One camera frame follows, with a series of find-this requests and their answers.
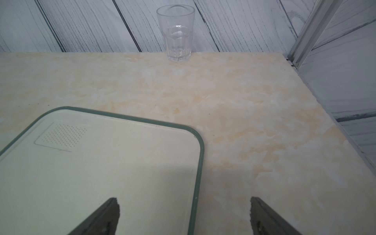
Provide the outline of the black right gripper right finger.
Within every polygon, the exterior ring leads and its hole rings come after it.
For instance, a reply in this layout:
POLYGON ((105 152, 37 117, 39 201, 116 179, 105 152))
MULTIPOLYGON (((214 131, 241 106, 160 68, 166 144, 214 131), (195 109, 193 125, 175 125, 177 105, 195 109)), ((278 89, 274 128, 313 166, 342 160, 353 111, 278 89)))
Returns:
POLYGON ((301 235, 259 197, 251 197, 250 223, 254 235, 301 235))

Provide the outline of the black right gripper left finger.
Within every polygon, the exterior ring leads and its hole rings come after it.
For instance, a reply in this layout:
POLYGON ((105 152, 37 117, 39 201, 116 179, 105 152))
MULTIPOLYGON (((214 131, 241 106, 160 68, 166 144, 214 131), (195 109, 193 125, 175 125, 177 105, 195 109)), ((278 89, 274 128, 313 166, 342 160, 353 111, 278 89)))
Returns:
POLYGON ((74 228, 69 235, 114 235, 120 217, 116 198, 109 198, 90 216, 74 228))

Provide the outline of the white green-rimmed cutting board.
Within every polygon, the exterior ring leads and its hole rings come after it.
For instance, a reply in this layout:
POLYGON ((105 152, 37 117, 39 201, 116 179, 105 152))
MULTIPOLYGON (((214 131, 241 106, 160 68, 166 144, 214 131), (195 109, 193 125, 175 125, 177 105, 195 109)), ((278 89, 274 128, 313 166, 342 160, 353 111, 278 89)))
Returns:
POLYGON ((186 125, 52 109, 1 151, 1 234, 68 235, 116 198, 115 235, 192 235, 204 151, 186 125))

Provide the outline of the clear drinking glass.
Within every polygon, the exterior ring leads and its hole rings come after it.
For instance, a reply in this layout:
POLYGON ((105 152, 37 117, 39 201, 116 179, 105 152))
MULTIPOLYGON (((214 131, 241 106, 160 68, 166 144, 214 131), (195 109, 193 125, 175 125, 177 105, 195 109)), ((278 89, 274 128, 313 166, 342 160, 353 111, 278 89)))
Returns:
POLYGON ((187 60, 192 53, 195 9, 189 5, 166 5, 156 13, 168 59, 187 60))

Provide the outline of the aluminium frame post right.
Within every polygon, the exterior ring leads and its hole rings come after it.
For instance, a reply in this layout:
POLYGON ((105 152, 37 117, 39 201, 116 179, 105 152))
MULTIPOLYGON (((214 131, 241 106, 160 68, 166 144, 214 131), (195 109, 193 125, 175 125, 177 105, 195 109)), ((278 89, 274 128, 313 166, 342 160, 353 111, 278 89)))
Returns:
POLYGON ((318 0, 297 41, 288 54, 292 66, 299 69, 343 3, 343 0, 318 0))

